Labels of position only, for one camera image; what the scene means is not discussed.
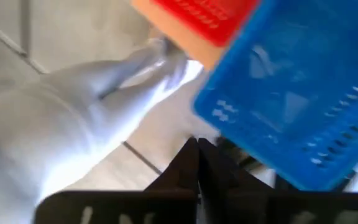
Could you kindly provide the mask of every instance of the blue basket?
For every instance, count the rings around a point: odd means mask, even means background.
[[[358,163],[358,0],[265,0],[196,112],[301,190]]]

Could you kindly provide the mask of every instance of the red basket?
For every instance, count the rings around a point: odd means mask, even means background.
[[[258,6],[259,0],[153,0],[220,47]]]

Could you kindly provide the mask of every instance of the blue plastic basket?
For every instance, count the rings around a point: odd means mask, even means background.
[[[358,163],[358,0],[265,0],[196,112],[301,190]]]

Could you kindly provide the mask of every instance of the floor tile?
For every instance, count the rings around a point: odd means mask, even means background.
[[[32,67],[0,41],[0,92],[38,78]]]
[[[67,190],[143,190],[157,177],[125,146],[119,146]]]
[[[21,44],[22,0],[0,0],[0,38],[16,48]]]
[[[33,0],[30,56],[46,71],[119,60],[143,43],[149,23],[124,0]]]
[[[128,143],[161,171],[165,170],[186,140],[194,136],[212,141],[218,131],[193,114],[191,105],[207,79],[201,74],[153,108]]]

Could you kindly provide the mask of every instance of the plastic basket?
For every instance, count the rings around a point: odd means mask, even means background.
[[[154,0],[216,46],[226,45],[259,0]]]
[[[358,1],[264,1],[196,112],[301,190],[358,163]]]

